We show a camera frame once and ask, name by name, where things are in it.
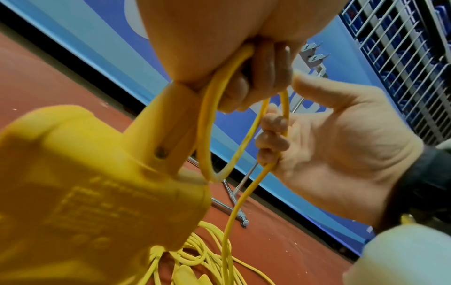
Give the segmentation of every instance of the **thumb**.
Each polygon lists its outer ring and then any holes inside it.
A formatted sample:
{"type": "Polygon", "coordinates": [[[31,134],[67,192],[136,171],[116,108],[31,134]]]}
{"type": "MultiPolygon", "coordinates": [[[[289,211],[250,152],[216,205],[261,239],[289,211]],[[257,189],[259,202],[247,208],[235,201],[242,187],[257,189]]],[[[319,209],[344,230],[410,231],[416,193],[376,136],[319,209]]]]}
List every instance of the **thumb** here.
{"type": "Polygon", "coordinates": [[[373,86],[338,82],[301,72],[295,73],[291,86],[302,97],[334,110],[386,100],[385,93],[373,86]]]}

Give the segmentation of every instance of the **metal wire rack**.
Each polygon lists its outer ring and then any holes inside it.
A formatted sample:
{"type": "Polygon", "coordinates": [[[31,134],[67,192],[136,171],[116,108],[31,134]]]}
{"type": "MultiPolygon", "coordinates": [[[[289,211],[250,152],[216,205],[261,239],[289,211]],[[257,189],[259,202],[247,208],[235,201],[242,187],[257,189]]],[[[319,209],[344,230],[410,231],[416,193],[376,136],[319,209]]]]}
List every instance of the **metal wire rack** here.
{"type": "Polygon", "coordinates": [[[410,127],[428,145],[451,137],[450,0],[352,0],[341,13],[410,127]]]}

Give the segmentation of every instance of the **yellow extension cord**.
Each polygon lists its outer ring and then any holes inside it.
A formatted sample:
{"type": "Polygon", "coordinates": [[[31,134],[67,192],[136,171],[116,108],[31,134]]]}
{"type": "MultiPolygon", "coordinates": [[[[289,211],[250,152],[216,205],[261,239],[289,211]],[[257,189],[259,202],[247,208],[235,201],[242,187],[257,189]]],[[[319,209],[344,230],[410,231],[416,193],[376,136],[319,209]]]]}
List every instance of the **yellow extension cord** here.
{"type": "MultiPolygon", "coordinates": [[[[211,164],[211,152],[210,152],[210,138],[211,138],[211,128],[216,118],[216,110],[218,109],[219,102],[221,100],[222,94],[227,87],[230,78],[235,73],[235,71],[254,53],[254,46],[252,44],[243,45],[232,57],[221,66],[214,74],[206,92],[203,96],[199,121],[197,123],[197,160],[199,162],[199,169],[206,180],[210,182],[220,182],[225,179],[230,172],[235,167],[235,164],[243,154],[246,146],[254,136],[257,131],[258,126],[263,115],[266,113],[266,109],[269,105],[269,99],[263,101],[260,112],[258,113],[255,121],[253,122],[251,128],[249,129],[246,137],[238,147],[238,150],[233,155],[230,162],[219,172],[216,173],[211,164]]],[[[288,98],[288,92],[285,90],[280,94],[280,101],[282,103],[283,116],[289,119],[290,114],[290,104],[288,98]]],[[[234,267],[233,261],[249,268],[250,270],[256,272],[261,277],[263,277],[269,284],[275,285],[265,274],[253,268],[252,266],[232,257],[231,244],[229,241],[229,236],[232,231],[232,226],[235,218],[238,214],[238,210],[242,207],[244,201],[252,194],[252,192],[257,188],[263,178],[271,171],[274,167],[274,163],[268,164],[264,167],[263,171],[257,176],[257,178],[251,183],[251,185],[246,189],[246,191],[241,195],[236,203],[232,213],[230,214],[227,226],[225,227],[224,233],[216,226],[206,223],[199,222],[199,227],[205,228],[210,235],[215,240],[217,246],[222,252],[222,256],[214,254],[211,250],[207,248],[204,241],[195,233],[192,233],[189,239],[185,242],[184,248],[196,250],[199,256],[193,256],[183,251],[183,249],[177,252],[169,252],[170,255],[175,260],[174,272],[181,265],[195,266],[203,265],[207,268],[215,277],[217,284],[221,285],[232,285],[234,282],[237,285],[246,285],[241,274],[234,267]]],[[[146,275],[138,283],[139,285],[145,285],[147,281],[154,276],[155,284],[160,285],[160,278],[158,275],[158,263],[161,256],[165,252],[164,248],[161,246],[155,246],[150,250],[150,267],[146,275]]]]}

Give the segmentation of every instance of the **floor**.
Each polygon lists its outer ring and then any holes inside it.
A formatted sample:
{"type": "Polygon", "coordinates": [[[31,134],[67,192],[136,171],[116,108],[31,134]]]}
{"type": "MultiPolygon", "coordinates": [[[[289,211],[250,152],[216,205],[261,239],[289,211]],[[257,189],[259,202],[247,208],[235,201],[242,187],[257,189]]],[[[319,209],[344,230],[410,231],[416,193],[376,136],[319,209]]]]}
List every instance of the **floor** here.
{"type": "MultiPolygon", "coordinates": [[[[123,106],[4,26],[0,26],[0,90],[0,128],[26,112],[58,104],[81,105],[118,131],[133,120],[123,106]]],[[[186,166],[195,169],[190,163],[186,166]]],[[[214,197],[230,205],[221,184],[210,188],[214,197]]],[[[260,269],[275,284],[342,283],[349,262],[254,199],[243,210],[250,224],[243,229],[235,223],[231,235],[234,256],[260,269]]],[[[223,229],[227,219],[211,208],[204,220],[223,229]]],[[[213,244],[206,232],[198,233],[213,244]]],[[[265,284],[237,266],[248,284],[265,284]]],[[[170,267],[169,261],[160,269],[165,284],[170,282],[170,267]]]]}

